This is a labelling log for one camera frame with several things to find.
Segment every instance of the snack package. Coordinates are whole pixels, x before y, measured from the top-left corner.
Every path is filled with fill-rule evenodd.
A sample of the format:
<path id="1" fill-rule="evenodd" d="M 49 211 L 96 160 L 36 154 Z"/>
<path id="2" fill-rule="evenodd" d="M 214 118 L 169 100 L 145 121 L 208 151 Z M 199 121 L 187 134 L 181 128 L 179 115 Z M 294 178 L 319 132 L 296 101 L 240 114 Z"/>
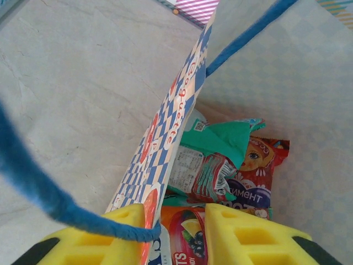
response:
<path id="1" fill-rule="evenodd" d="M 163 206 L 161 224 L 168 230 L 173 265 L 207 265 L 204 208 Z"/>
<path id="2" fill-rule="evenodd" d="M 251 136 L 240 170 L 227 179 L 237 198 L 222 204 L 237 209 L 269 208 L 274 169 L 288 156 L 289 146 L 286 140 Z"/>
<path id="3" fill-rule="evenodd" d="M 262 119 L 208 126 L 195 119 L 181 138 L 168 188 L 201 202 L 235 200 L 226 177 L 244 161 L 250 132 L 262 126 Z"/>
<path id="4" fill-rule="evenodd" d="M 270 209 L 242 211 L 268 220 L 271 216 Z M 154 250 L 148 265 L 168 265 L 170 259 L 173 265 L 207 265 L 205 208 L 163 206 L 161 224 L 161 238 L 152 246 Z"/>
<path id="5" fill-rule="evenodd" d="M 182 195 L 167 191 L 163 199 L 163 206 L 205 208 L 206 203 L 199 202 L 197 200 L 190 199 L 186 196 L 182 196 Z M 240 209 L 240 210 L 260 218 L 272 220 L 272 208 L 247 208 L 247 209 Z"/>

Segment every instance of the blue checkered pattern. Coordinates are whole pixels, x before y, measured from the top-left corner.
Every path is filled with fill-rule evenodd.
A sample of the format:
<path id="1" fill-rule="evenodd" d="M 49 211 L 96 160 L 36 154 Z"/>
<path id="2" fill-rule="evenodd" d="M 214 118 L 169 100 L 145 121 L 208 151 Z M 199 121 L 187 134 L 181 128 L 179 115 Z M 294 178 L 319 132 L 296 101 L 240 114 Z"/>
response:
<path id="1" fill-rule="evenodd" d="M 192 111 L 196 97 L 205 81 L 206 51 L 211 29 L 210 23 L 210 25 L 206 26 L 202 31 L 199 40 L 187 57 L 184 66 L 178 74 L 175 88 L 172 89 L 173 92 L 170 93 L 169 91 L 162 102 L 161 107 L 157 111 L 158 121 L 152 140 L 152 142 L 157 143 L 157 147 L 152 148 L 151 145 L 147 158 L 145 161 L 140 163 L 144 144 L 148 138 L 149 129 L 147 129 L 136 150 L 136 153 L 131 160 L 123 180 L 108 207 L 108 211 L 129 205 L 131 203 L 143 203 L 144 198 L 150 192 L 152 186 L 156 183 L 161 185 L 161 192 L 159 195 L 159 202 L 161 202 L 162 197 L 164 196 L 165 187 L 168 183 L 169 176 L 167 176 L 166 172 L 168 170 L 169 162 L 174 160 L 172 153 L 174 148 L 179 145 L 179 143 L 176 142 L 177 137 L 175 137 L 171 146 L 168 149 L 164 148 L 168 134 L 177 119 L 179 109 L 179 91 L 184 86 L 190 65 L 192 62 L 197 62 L 195 72 L 192 76 L 189 76 L 188 84 L 191 83 L 192 86 L 187 86 L 184 116 L 181 119 L 181 126 L 178 131 L 180 128 L 183 128 L 183 124 L 185 123 L 184 118 L 190 111 Z"/>

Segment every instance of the white floor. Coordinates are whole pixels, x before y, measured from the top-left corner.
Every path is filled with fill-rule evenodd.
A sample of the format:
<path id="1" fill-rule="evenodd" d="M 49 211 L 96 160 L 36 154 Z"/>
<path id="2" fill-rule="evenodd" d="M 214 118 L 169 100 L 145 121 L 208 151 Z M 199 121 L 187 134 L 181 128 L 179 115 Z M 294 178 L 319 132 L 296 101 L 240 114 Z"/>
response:
<path id="1" fill-rule="evenodd" d="M 0 25 L 0 99 L 40 164 L 103 213 L 200 30 L 153 0 L 29 0 Z M 62 226 L 0 178 L 0 259 Z"/>

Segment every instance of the blue cord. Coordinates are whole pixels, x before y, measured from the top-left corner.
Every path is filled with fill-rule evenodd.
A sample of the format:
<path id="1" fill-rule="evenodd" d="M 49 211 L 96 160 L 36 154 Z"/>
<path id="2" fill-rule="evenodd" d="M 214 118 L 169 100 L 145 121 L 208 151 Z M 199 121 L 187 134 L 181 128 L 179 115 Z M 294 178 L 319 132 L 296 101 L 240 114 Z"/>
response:
<path id="1" fill-rule="evenodd" d="M 78 206 L 32 159 L 0 103 L 0 173 L 14 189 L 50 218 L 93 234 L 150 242 L 159 238 L 161 225 L 144 229 L 119 224 Z"/>
<path id="2" fill-rule="evenodd" d="M 265 14 L 259 18 L 253 25 L 244 31 L 239 37 L 233 40 L 221 53 L 210 63 L 206 69 L 206 77 L 215 72 L 225 61 L 227 61 L 233 54 L 244 47 L 252 38 L 258 35 L 271 22 L 282 15 L 290 6 L 298 0 L 278 0 L 275 2 Z"/>

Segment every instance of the fruit illustration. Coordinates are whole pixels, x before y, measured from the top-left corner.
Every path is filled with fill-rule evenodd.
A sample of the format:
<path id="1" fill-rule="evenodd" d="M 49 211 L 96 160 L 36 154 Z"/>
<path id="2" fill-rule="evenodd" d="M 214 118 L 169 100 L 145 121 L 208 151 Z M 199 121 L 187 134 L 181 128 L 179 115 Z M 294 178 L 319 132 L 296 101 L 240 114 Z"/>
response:
<path id="1" fill-rule="evenodd" d="M 181 226 L 193 237 L 195 238 L 196 234 L 199 231 L 202 231 L 201 225 L 198 219 L 189 219 L 181 223 Z"/>

